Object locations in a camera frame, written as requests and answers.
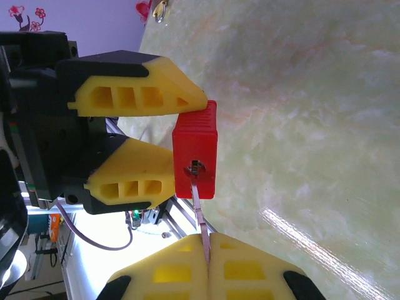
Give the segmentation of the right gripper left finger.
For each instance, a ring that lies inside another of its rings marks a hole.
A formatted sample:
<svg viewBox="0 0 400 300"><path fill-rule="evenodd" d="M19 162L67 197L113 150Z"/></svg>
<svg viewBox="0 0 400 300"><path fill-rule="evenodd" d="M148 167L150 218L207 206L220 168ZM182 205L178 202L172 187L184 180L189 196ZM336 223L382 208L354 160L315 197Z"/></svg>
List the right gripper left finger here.
<svg viewBox="0 0 400 300"><path fill-rule="evenodd" d="M208 300L200 235L188 235L115 272L96 300Z"/></svg>

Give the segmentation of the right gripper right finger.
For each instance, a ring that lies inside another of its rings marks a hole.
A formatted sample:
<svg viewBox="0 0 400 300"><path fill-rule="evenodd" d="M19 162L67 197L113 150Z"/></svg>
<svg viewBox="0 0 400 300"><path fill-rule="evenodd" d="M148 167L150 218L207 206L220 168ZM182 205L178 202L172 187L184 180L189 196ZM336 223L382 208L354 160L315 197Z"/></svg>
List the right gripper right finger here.
<svg viewBox="0 0 400 300"><path fill-rule="evenodd" d="M326 300L300 267L222 233L210 239L209 300Z"/></svg>

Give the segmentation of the red padlock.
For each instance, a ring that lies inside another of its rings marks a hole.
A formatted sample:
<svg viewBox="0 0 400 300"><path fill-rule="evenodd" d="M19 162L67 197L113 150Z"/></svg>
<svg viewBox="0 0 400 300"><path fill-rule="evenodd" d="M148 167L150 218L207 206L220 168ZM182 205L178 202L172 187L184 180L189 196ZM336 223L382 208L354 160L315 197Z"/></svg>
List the red padlock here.
<svg viewBox="0 0 400 300"><path fill-rule="evenodd" d="M212 199L216 190L218 130L217 103L209 100L206 109L181 113L172 132L172 152L176 196L191 199L189 168L202 164L196 178L200 199Z"/></svg>

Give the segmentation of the brass padlock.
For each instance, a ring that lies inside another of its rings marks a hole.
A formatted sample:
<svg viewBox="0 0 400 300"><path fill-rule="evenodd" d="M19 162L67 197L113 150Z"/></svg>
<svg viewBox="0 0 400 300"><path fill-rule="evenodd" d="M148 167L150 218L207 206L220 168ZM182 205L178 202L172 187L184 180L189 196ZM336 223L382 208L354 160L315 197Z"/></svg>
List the brass padlock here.
<svg viewBox="0 0 400 300"><path fill-rule="evenodd" d="M152 0L151 11L152 15L165 15L169 5L169 0Z"/></svg>

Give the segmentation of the orange box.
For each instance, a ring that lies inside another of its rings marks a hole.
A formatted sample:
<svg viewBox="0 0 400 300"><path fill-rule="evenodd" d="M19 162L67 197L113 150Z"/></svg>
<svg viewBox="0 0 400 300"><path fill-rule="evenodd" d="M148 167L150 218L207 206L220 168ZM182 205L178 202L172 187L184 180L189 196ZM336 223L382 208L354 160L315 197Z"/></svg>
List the orange box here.
<svg viewBox="0 0 400 300"><path fill-rule="evenodd" d="M55 243L58 240L60 222L61 222L60 214L49 215L49 237L53 243Z"/></svg>

